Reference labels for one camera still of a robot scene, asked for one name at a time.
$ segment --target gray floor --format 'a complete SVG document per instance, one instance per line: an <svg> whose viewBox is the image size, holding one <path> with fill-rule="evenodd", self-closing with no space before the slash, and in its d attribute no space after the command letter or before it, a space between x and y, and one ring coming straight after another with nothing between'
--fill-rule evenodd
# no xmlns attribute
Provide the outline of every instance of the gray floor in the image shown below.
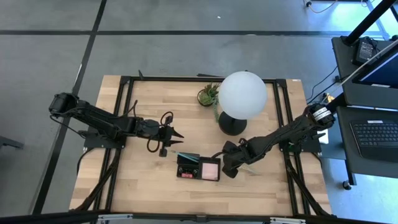
<svg viewBox="0 0 398 224"><path fill-rule="evenodd" d="M313 5L320 9L328 4ZM0 29L90 30L99 5L100 0L1 1ZM367 13L359 3L347 2L314 14L294 0L108 0L99 28L347 31ZM2 217L29 213L58 128L49 120L47 108L55 93L72 88L87 41L87 36L0 36L0 135L26 145L23 151L0 150ZM249 70L264 78L300 78L309 97L312 86L335 66L330 37L97 36L79 96L94 103L103 75L136 75L140 69L144 75L227 76ZM328 79L315 92L331 83ZM86 128L75 121L71 126ZM82 145L76 134L67 133L44 212L68 209ZM359 175L358 186L345 191L340 187L347 178L343 161L325 159L323 163L334 214L398 222L397 180Z"/></svg>

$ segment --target wooden tabletop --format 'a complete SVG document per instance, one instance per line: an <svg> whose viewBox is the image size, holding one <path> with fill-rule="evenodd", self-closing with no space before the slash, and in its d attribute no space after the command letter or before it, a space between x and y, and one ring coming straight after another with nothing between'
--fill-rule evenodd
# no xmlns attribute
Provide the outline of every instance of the wooden tabletop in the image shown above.
<svg viewBox="0 0 398 224"><path fill-rule="evenodd" d="M104 76L97 107L113 112L119 81L120 76ZM137 116L157 121L166 111L173 111L172 126L185 138L184 143L175 144L170 149L198 153L201 156L210 157L221 151L226 141L237 144L239 138L265 136L279 127L273 88L267 84L268 100L264 111L248 120L247 128L239 136L225 135L214 119L212 108L202 107L197 102L197 93L205 84L136 81L131 105L138 100ZM293 116L296 117L305 108L302 83L300 80L287 80L287 86ZM286 124L282 89L279 90L279 95ZM127 139L114 190L113 212L292 215L287 174L278 146L274 146L265 158L249 166L254 172L239 168L236 178L231 179L221 173L220 181L212 182L178 178L176 155L169 153L167 157L159 157L158 153L147 151L146 142L139 138ZM79 206L93 190L100 175L103 156L104 149L95 149L83 158L70 208ZM318 203L330 212L319 161L307 153L301 153L301 159L306 186ZM100 208L104 207L108 186L104 189ZM297 187L296 194L299 211L302 212Z"/></svg>

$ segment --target desk leg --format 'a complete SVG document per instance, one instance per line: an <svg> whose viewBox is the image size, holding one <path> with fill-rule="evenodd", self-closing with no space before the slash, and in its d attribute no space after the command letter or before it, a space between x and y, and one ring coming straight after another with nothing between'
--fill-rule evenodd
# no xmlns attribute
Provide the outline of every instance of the desk leg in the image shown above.
<svg viewBox="0 0 398 224"><path fill-rule="evenodd" d="M346 170L347 170L347 176L348 176L348 180L343 182L343 187L346 190L351 190L351 186L355 186L356 185L356 179L355 179L355 174L353 174L351 172L351 170L349 169L348 166L348 162L347 160L344 161L346 164Z"/></svg>
<svg viewBox="0 0 398 224"><path fill-rule="evenodd" d="M0 136L0 147L1 146L11 146L17 149L22 149L24 147L24 145L20 142Z"/></svg>

